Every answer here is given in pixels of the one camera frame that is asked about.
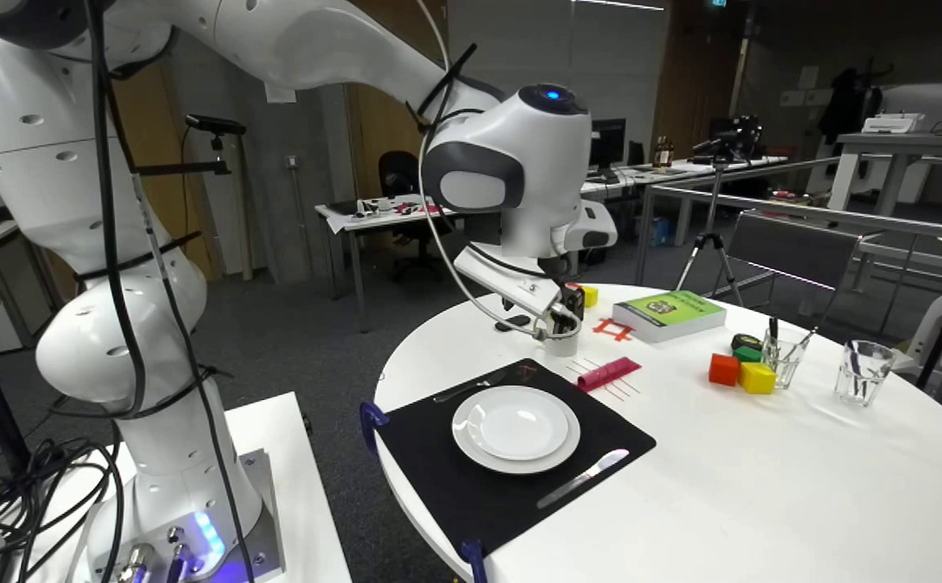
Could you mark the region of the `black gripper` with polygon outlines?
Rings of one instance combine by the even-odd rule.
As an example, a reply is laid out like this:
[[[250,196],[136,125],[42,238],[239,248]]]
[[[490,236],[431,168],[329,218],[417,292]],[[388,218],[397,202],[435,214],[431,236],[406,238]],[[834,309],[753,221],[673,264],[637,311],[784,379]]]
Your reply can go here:
[[[567,305],[567,285],[542,270],[538,259],[505,242],[468,242],[454,270],[470,280],[519,305],[550,329],[572,329],[580,314]]]

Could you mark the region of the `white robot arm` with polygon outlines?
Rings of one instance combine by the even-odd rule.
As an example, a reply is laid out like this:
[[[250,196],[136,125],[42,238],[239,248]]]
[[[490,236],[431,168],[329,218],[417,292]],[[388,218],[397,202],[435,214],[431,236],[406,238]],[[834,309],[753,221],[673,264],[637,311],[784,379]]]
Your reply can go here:
[[[569,311],[542,264],[619,238],[583,196],[594,116],[567,87],[503,98],[350,0],[0,0],[0,202],[28,242],[86,278],[38,338],[38,369],[109,412],[136,463],[90,513],[74,583],[257,583],[250,533],[269,514],[218,379],[190,356],[206,278],[163,242],[109,112],[109,80],[156,62],[177,32],[288,94],[369,85],[410,107],[429,123],[417,192],[512,222],[454,264],[547,324]]]

